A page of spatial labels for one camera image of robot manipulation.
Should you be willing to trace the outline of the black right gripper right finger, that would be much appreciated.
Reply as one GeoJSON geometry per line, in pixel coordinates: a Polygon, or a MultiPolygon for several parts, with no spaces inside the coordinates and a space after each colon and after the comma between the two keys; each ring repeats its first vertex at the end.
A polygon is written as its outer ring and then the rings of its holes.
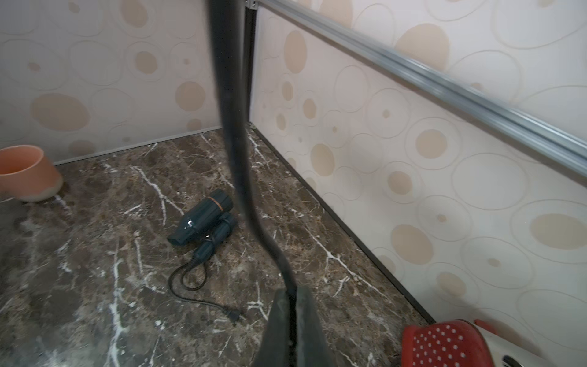
{"type": "Polygon", "coordinates": [[[293,308],[295,366],[335,366],[313,295],[308,287],[299,287],[293,308]]]}

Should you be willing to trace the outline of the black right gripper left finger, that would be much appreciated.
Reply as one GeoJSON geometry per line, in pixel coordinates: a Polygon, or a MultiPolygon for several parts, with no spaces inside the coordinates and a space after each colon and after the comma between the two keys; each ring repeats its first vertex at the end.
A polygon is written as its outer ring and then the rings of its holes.
{"type": "Polygon", "coordinates": [[[252,366],[290,366],[294,329],[292,316],[290,297],[286,290],[276,291],[261,345],[255,354],[252,366]]]}

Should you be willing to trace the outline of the dark green hair dryer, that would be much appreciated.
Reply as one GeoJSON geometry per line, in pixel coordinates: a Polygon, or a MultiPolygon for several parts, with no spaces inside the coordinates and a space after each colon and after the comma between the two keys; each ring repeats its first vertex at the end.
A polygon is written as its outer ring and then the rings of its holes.
{"type": "Polygon", "coordinates": [[[237,227],[238,220],[230,213],[232,208],[233,201],[226,191],[213,191],[181,217],[168,242],[173,246],[187,246],[199,240],[190,265],[207,262],[237,227]]]}

